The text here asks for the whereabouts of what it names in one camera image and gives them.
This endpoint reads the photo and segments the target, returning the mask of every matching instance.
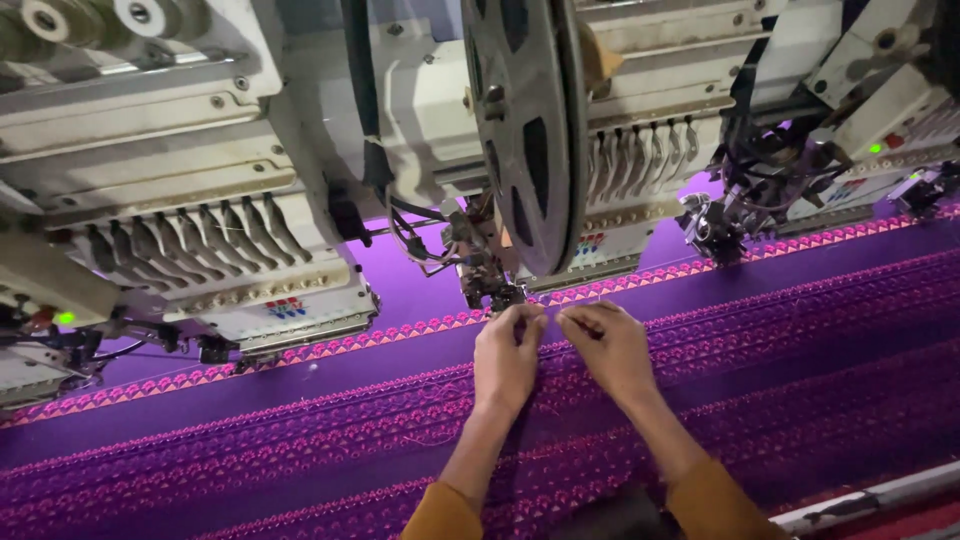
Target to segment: hand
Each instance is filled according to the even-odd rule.
[[[623,308],[601,300],[567,307],[557,323],[584,358],[593,378],[621,408],[659,395],[650,365],[647,331]]]
[[[523,340],[516,344],[515,328],[526,324]],[[499,408],[516,418],[537,376],[537,347],[546,328],[543,306],[508,307],[487,323],[473,351],[474,410]]]

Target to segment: machine logo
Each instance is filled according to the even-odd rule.
[[[854,180],[853,182],[847,182],[845,184],[842,184],[840,187],[837,188],[836,191],[833,192],[832,195],[830,195],[830,198],[827,200],[827,204],[833,203],[835,201],[844,201],[850,198],[850,196],[853,195],[855,191],[859,187],[864,185],[866,182],[867,182],[867,179],[861,178],[860,180]]]
[[[577,245],[577,251],[573,254],[573,256],[578,257],[580,255],[587,255],[597,251],[597,248],[603,245],[603,239],[603,233],[581,236],[580,243]]]
[[[264,307],[271,314],[280,319],[293,319],[297,315],[306,315],[306,309],[303,308],[303,301],[297,300],[296,296],[286,300],[277,300],[268,302]]]

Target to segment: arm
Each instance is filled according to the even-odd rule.
[[[401,540],[480,540],[480,510],[507,432],[533,391],[543,307],[512,306],[487,323],[473,353],[475,397],[464,431],[434,484],[427,487]],[[519,344],[515,328],[526,329]]]
[[[669,486],[667,507],[688,540],[789,538],[709,458],[663,400],[643,325],[607,301],[564,309],[557,322],[650,447]]]

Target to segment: orange sleeve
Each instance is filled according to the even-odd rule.
[[[457,490],[443,482],[427,486],[400,540],[480,540],[480,516]]]
[[[667,508],[687,540],[787,540],[718,461],[702,461],[670,486]]]

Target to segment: red button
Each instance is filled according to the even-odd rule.
[[[883,142],[887,143],[887,148],[890,150],[897,150],[903,146],[903,137],[897,134],[889,134],[883,138]]]

